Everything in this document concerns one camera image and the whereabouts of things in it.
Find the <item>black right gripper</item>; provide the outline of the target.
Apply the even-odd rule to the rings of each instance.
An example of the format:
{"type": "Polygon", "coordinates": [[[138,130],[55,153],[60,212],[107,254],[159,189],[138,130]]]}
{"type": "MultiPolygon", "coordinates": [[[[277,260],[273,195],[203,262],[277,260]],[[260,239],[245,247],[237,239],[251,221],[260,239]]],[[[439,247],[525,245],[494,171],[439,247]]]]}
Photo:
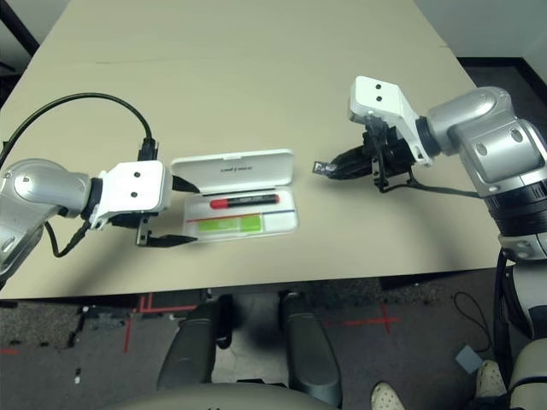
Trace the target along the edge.
{"type": "Polygon", "coordinates": [[[395,126],[383,120],[365,125],[364,145],[349,149],[331,160],[336,167],[328,175],[333,180],[353,180],[373,174],[381,193],[398,188],[415,188],[412,171],[415,158],[407,142],[397,135],[395,126]]]}

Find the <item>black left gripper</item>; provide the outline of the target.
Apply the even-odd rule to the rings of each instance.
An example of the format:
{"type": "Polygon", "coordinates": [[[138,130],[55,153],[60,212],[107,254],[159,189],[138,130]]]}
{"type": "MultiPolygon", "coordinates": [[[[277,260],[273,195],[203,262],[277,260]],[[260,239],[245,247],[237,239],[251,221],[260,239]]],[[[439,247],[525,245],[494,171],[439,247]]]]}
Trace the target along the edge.
{"type": "MultiPolygon", "coordinates": [[[[200,193],[200,190],[187,180],[173,175],[172,190],[178,192],[200,193]]],[[[150,218],[144,214],[117,214],[108,219],[112,226],[137,230],[136,244],[142,248],[172,248],[197,241],[195,237],[168,234],[154,237],[149,227],[150,218]]]]}

